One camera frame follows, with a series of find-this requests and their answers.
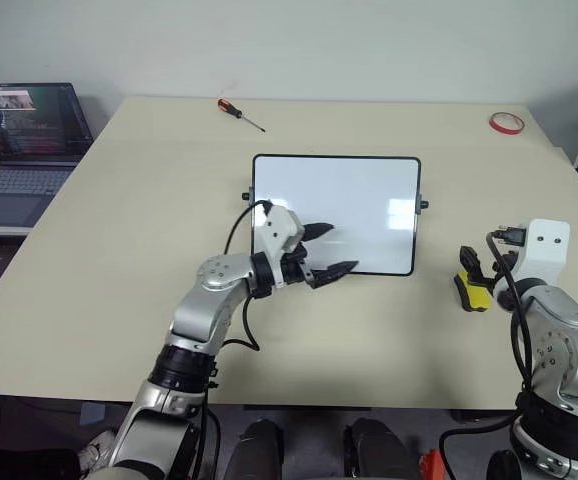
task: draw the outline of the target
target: gray floor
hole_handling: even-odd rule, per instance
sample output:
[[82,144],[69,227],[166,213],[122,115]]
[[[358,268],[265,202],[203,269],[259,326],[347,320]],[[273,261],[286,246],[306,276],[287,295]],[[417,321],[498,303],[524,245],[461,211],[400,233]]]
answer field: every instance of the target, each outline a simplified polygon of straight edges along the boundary
[[[0,275],[17,250],[0,245]],[[30,450],[65,447],[78,450],[107,428],[117,428],[126,405],[106,405],[103,421],[80,424],[82,401],[0,397],[0,448]],[[459,426],[444,410],[430,409],[245,409],[242,405],[211,407],[222,426],[222,449],[218,478],[225,470],[233,447],[246,427],[262,418],[276,422],[284,431],[285,464],[283,477],[300,480],[343,474],[342,432],[357,418],[368,417],[387,424],[415,455],[437,448],[438,437]],[[508,433],[456,437],[448,441],[448,456],[458,479],[485,478],[492,452],[508,448]],[[207,461],[213,448],[213,429],[208,436]]]

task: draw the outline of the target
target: yellow and black device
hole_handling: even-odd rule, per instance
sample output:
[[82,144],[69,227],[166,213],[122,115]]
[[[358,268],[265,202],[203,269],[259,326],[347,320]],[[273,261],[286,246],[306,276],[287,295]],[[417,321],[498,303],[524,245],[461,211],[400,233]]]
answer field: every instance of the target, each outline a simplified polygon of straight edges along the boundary
[[491,305],[491,280],[485,278],[480,268],[480,260],[471,247],[460,247],[460,270],[453,281],[460,295],[462,308],[467,312],[484,312]]

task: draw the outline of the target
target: black connector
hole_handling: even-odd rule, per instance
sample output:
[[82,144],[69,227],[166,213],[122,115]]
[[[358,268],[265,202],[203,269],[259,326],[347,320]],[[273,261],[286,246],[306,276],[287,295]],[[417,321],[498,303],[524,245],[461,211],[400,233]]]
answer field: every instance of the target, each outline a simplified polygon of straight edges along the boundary
[[526,228],[507,227],[504,230],[495,230],[493,232],[493,238],[498,238],[507,245],[514,245],[516,247],[524,247],[526,237]]

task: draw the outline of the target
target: beige table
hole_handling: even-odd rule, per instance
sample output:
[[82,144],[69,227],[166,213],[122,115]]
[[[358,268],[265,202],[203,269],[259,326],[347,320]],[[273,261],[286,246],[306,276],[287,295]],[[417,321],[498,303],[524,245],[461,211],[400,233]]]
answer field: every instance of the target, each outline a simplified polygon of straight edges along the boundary
[[[262,351],[218,357],[214,402],[510,408],[509,315],[461,310],[460,245],[491,263],[498,224],[571,223],[561,284],[578,300],[578,175],[519,106],[129,98],[0,281],[0,393],[132,400],[194,272],[222,250],[257,153],[414,155],[431,203],[411,277],[294,285],[253,302]],[[492,131],[508,110],[525,131]],[[246,251],[242,228],[233,251]],[[239,313],[231,334],[242,335]]]

